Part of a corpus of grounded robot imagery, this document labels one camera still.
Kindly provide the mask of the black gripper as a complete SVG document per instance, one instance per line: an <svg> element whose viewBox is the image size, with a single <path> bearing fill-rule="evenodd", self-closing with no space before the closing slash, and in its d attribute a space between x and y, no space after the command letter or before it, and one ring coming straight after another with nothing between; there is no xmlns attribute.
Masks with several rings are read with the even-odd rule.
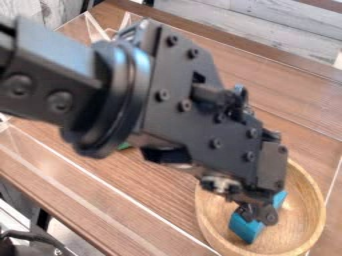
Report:
<svg viewBox="0 0 342 256"><path fill-rule="evenodd" d="M221 196L228 202L239 205L235 212L247 223L257 221L265 226L277 223L277 212L271 205L277 191L248 186L240 180L213 174L204 174L197 180L205 192Z"/></svg>

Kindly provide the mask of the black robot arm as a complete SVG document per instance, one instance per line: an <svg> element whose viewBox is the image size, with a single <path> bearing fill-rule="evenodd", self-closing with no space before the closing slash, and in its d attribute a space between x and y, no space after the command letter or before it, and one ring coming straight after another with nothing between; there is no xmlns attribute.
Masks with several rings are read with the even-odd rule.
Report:
<svg viewBox="0 0 342 256"><path fill-rule="evenodd" d="M0 112L54 125L73 150L104 158L129 143L196 177L245 221L277 222L287 148L225 87L211 53L144 18L84 45L22 16L0 15Z"/></svg>

